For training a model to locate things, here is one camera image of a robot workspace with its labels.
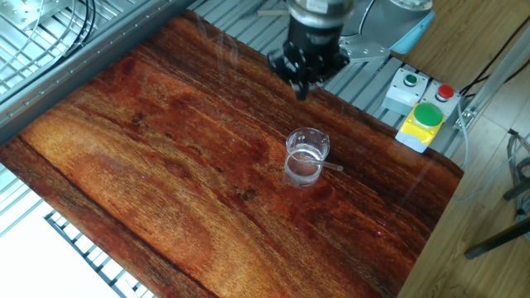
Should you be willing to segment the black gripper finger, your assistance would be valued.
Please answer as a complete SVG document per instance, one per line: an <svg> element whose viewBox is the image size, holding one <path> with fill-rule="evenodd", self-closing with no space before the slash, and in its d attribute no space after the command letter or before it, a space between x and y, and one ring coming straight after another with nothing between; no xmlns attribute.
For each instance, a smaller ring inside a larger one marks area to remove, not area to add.
<svg viewBox="0 0 530 298"><path fill-rule="evenodd" d="M295 92L298 101L305 101L309 93L306 57L303 50L291 41L285 41L281 49L267 54L270 69Z"/></svg>
<svg viewBox="0 0 530 298"><path fill-rule="evenodd" d="M333 79L349 63L349 53L343 47L340 47L335 54L321 58L317 67L318 72L311 80L310 87L315 88L317 85L322 85L326 81Z"/></svg>

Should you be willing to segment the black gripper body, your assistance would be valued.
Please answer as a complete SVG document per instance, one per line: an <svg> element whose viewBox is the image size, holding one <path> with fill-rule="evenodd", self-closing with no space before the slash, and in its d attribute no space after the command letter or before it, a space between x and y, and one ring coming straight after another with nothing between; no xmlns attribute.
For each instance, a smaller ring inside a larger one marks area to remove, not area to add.
<svg viewBox="0 0 530 298"><path fill-rule="evenodd" d="M343 66L344 54L339 46L342 30L342 26L307 26L290 17L283 60L289 66L302 66L314 65L321 58L326 66Z"/></svg>

